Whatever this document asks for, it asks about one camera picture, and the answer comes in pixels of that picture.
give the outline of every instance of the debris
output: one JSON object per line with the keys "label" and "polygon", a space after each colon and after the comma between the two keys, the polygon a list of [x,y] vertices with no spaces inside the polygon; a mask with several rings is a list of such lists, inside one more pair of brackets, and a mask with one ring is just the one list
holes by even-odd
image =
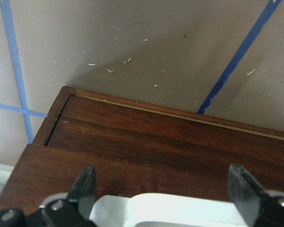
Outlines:
{"label": "debris", "polygon": [[250,74],[252,74],[254,71],[256,71],[256,69],[254,69],[254,70],[252,70],[251,72],[249,72],[249,73],[246,73],[246,75],[250,75]]}

